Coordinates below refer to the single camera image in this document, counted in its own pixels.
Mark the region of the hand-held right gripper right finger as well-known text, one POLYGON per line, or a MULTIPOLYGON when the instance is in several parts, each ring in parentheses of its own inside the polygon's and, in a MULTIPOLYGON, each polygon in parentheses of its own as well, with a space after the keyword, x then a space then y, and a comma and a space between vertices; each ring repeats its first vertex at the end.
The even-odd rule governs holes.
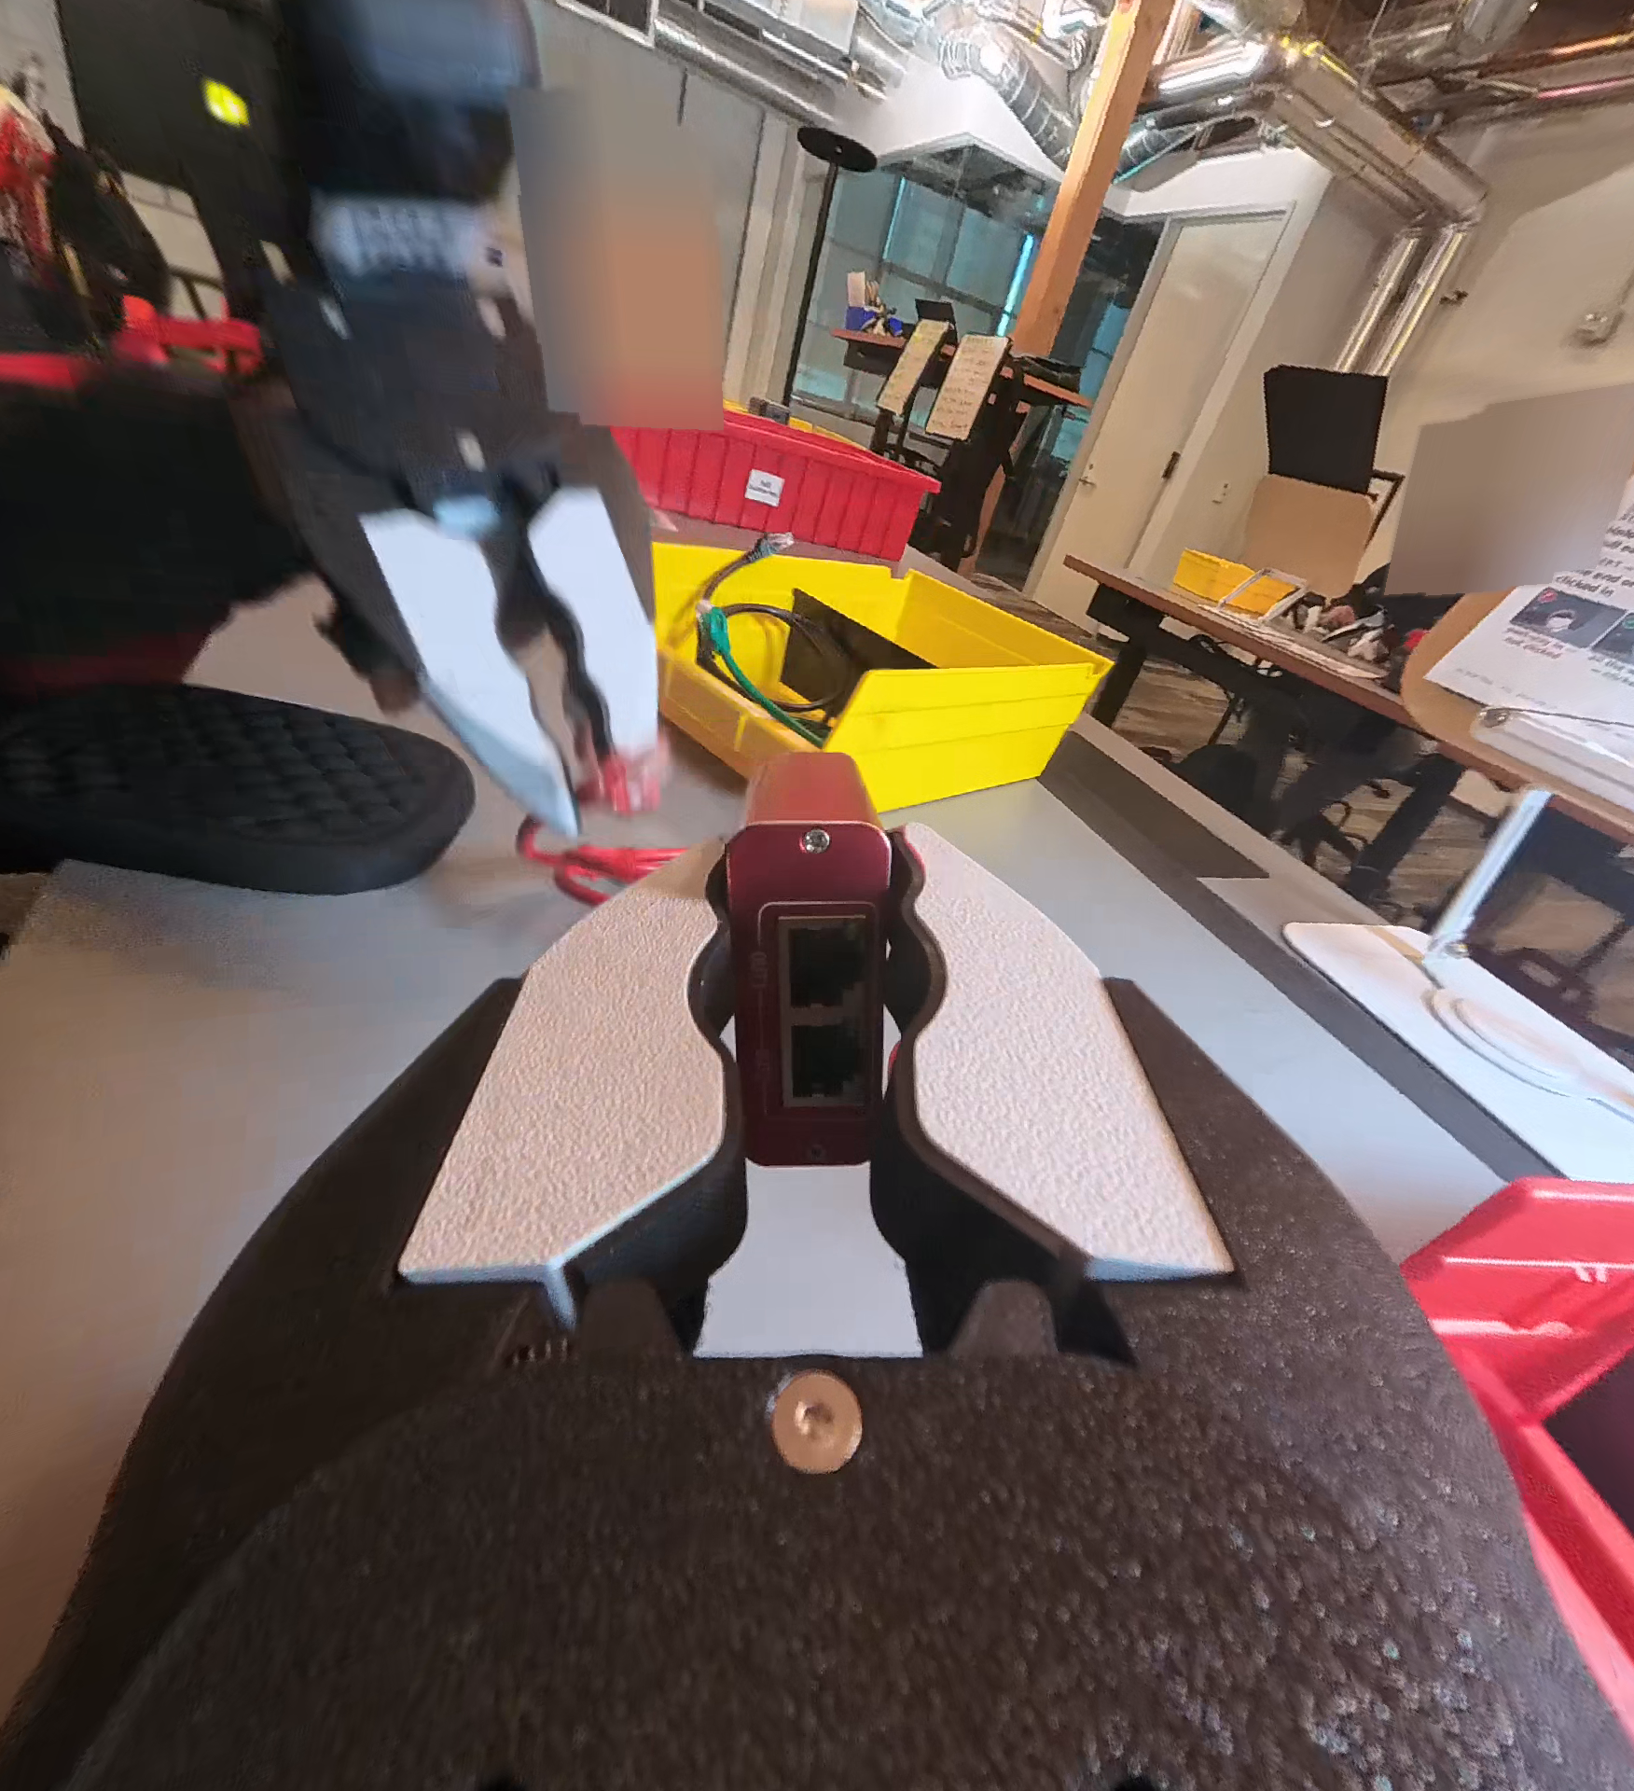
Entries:
POLYGON ((886 997, 895 1243, 1046 1281, 1206 1281, 1232 1251, 1093 959, 933 826, 895 831, 886 997))

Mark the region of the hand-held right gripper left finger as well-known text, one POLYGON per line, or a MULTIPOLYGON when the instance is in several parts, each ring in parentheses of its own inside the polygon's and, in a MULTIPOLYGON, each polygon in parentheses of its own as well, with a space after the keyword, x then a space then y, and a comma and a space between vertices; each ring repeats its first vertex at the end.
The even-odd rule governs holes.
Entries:
POLYGON ((596 907, 523 976, 399 1257, 410 1285, 512 1283, 578 1322, 643 1281, 702 1321, 747 1221, 719 839, 596 907))

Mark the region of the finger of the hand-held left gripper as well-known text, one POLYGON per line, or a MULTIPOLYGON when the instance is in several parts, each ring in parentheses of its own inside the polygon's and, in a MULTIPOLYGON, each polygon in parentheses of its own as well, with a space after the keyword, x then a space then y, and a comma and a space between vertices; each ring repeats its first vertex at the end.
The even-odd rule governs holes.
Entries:
POLYGON ((660 726, 655 623, 604 497, 595 487, 555 491, 531 519, 527 544, 561 641, 568 700, 596 756, 643 762, 660 726))
POLYGON ((360 525, 410 640, 425 704, 525 818, 580 839, 581 805, 533 685, 501 640, 482 545, 412 510, 371 514, 360 525))

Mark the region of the red ethernet adapter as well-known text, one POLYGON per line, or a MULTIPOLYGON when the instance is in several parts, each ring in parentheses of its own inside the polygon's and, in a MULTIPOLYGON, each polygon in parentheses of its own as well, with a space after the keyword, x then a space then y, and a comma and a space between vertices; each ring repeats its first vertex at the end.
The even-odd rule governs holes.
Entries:
POLYGON ((764 764, 724 850, 743 1144, 762 1168, 858 1166, 886 1085, 894 841, 843 754, 764 764))

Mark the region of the yellow plastic bin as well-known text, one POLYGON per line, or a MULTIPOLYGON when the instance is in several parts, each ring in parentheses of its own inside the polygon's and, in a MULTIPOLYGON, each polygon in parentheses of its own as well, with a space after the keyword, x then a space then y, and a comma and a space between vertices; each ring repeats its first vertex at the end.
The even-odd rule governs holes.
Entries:
POLYGON ((730 771, 826 751, 858 766, 879 811, 1036 779, 1112 660, 926 570, 743 549, 653 547, 660 704, 730 771), (820 596, 933 670, 867 673, 835 724, 792 713, 781 683, 792 589, 820 596))

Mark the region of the red plastic bin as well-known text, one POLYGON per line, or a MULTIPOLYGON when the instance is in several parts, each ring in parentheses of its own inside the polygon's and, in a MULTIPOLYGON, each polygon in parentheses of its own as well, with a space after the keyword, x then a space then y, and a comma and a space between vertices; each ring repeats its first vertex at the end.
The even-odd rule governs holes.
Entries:
POLYGON ((1634 1533, 1550 1426, 1634 1354, 1634 1185, 1512 1181, 1403 1274, 1501 1445, 1567 1631, 1634 1740, 1634 1533))

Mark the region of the red ribbed tote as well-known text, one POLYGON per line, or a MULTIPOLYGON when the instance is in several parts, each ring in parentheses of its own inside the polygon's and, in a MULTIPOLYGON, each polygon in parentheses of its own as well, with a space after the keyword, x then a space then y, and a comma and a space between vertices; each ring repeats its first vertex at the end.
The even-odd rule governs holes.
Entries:
POLYGON ((647 504, 675 517, 895 561, 941 482, 794 423, 726 410, 721 427, 613 427, 647 504))

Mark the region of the black chair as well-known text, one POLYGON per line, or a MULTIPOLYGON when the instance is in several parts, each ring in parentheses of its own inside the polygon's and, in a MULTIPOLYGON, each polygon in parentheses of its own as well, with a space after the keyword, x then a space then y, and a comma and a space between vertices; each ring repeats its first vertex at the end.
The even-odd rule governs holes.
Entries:
POLYGON ((1046 355, 993 352, 986 378, 956 378, 963 331, 944 301, 918 301, 918 318, 873 318, 852 308, 833 333, 852 372, 879 374, 867 450, 935 480, 910 545, 963 570, 984 545, 1006 489, 1021 491, 1055 412, 1087 418, 1078 371, 1046 355))

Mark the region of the black floor lamp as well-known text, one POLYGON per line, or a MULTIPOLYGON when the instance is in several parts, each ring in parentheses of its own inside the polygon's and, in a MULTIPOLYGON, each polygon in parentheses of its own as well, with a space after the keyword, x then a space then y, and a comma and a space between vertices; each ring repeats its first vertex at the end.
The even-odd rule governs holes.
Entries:
POLYGON ((839 132, 833 126, 807 122, 798 132, 798 143, 807 156, 822 165, 824 175, 822 186, 818 190, 816 222, 813 229, 811 252, 807 258, 805 280, 785 369, 781 404, 786 410, 790 410, 798 389, 801 352, 805 346, 813 301, 816 297, 837 186, 843 175, 873 173, 879 167, 875 152, 865 143, 839 132))

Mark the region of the wooden table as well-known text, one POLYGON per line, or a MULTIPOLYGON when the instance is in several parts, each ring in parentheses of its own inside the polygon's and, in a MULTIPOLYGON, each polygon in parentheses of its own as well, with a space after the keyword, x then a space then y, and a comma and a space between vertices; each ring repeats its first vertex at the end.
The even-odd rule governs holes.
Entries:
POLYGON ((1117 728, 1151 664, 1174 666, 1215 687, 1228 702, 1226 720, 1241 722, 1232 749, 1253 766, 1249 783, 1236 788, 1234 815, 1258 833, 1311 848, 1341 839, 1322 818, 1322 805, 1307 815, 1288 813, 1283 779, 1292 749, 1303 751, 1298 783, 1347 775, 1328 803, 1345 801, 1362 786, 1405 786, 1375 837, 1349 856, 1345 888, 1362 901, 1375 901, 1445 811, 1461 777, 1461 766, 1413 724, 1388 675, 1328 655, 1260 617, 1232 615, 1129 570, 1106 570, 1078 555, 1068 555, 1065 566, 1095 587, 1087 626, 1117 640, 1091 719, 1117 728))

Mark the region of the small yellow parts bin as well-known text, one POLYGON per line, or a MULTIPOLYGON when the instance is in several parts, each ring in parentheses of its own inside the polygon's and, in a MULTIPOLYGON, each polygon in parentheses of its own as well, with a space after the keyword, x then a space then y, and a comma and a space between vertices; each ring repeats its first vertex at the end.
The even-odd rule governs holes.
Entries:
POLYGON ((1268 617, 1305 594, 1305 585, 1294 576, 1256 570, 1200 549, 1181 553, 1172 587, 1217 609, 1251 617, 1268 617))

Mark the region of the white door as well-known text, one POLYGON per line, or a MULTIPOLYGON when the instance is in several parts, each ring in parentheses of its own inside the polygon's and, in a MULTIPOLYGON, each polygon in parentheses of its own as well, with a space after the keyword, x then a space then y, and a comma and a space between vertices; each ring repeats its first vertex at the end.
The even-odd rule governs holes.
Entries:
POLYGON ((1134 346, 1067 515, 1065 557, 1108 568, 1132 561, 1277 254, 1287 218, 1193 218, 1168 231, 1164 273, 1134 329, 1134 346))

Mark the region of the black board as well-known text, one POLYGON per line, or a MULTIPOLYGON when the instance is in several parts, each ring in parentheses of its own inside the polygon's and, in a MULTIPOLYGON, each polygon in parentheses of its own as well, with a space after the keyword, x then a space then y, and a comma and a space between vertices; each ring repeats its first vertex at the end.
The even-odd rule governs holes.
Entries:
POLYGON ((1369 493, 1388 378, 1277 365, 1264 372, 1262 386, 1270 476, 1369 493))

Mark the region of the wooden post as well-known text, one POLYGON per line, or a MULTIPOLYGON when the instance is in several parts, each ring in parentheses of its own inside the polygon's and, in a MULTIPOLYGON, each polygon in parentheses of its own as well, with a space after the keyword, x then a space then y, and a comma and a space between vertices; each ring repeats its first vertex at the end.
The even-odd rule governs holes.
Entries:
POLYGON ((1053 352, 1172 11, 1172 2, 1121 2, 1114 11, 1072 156, 1010 329, 1014 354, 1053 352))

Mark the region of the silver air duct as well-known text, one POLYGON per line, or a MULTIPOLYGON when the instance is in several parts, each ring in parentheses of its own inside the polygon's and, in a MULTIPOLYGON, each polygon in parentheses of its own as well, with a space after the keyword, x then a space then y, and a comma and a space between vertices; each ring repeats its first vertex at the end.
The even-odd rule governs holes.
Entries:
MULTIPOLYGON (((914 68, 986 92, 1052 173, 1068 167, 1110 32, 1130 4, 623 4, 647 49, 803 126, 884 103, 914 68)), ((1211 47, 1144 77, 1127 179, 1217 122, 1281 133, 1411 222, 1475 222, 1486 184, 1422 135, 1337 51, 1298 30, 1303 4, 1187 4, 1211 47)))

